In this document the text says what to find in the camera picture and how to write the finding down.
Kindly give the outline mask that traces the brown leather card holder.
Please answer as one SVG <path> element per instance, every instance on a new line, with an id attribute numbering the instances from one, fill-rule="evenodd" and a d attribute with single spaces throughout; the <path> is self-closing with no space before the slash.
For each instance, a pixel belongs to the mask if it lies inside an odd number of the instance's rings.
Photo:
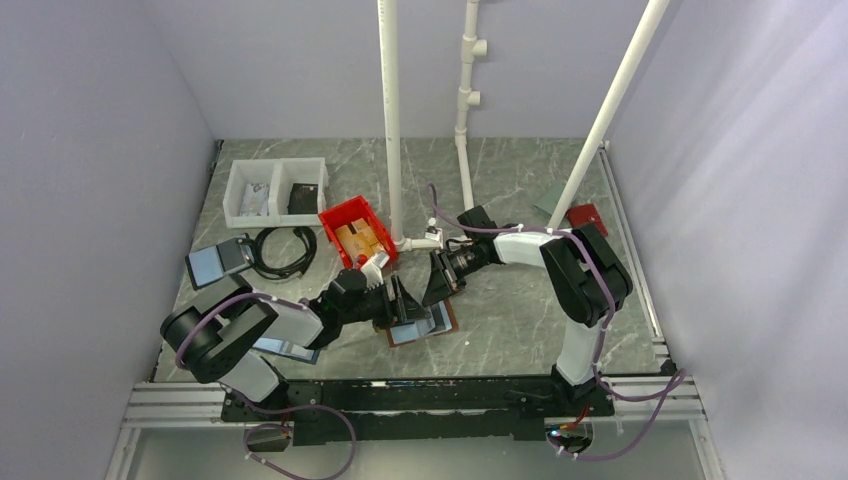
<path id="1" fill-rule="evenodd" d="M 426 318 L 391 327 L 386 333 L 389 347 L 396 348 L 458 330 L 456 315 L 449 300 L 430 306 L 428 312 Z"/>

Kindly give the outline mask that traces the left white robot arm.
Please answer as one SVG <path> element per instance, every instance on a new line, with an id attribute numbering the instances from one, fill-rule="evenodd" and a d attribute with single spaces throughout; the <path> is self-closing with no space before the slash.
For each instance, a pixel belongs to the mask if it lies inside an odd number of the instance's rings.
<path id="1" fill-rule="evenodd" d="M 175 363 L 201 384 L 219 383 L 247 398 L 264 420 L 279 417 L 287 406 L 285 379 L 254 350 L 261 338 L 273 338 L 321 350 L 344 326 L 369 322 L 387 330 L 428 317 L 398 277 L 384 281 L 359 269 L 344 269 L 314 299 L 288 301 L 254 288 L 232 274 L 201 290 L 172 311 L 160 334 L 175 351 Z"/>

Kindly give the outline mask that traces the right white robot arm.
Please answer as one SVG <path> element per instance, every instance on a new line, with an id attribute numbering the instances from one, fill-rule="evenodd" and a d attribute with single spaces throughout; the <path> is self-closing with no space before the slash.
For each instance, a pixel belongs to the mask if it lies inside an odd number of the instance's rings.
<path id="1" fill-rule="evenodd" d="M 481 206 L 457 217 L 468 241 L 429 254 L 431 273 L 422 304 L 459 293 L 466 277 L 493 265 L 545 269 L 566 317 L 561 353 L 552 367 L 551 401 L 574 415 L 599 389 L 600 355 L 611 319 L 633 292 L 633 281 L 602 232 L 593 224 L 556 230 L 523 224 L 499 228 Z"/>

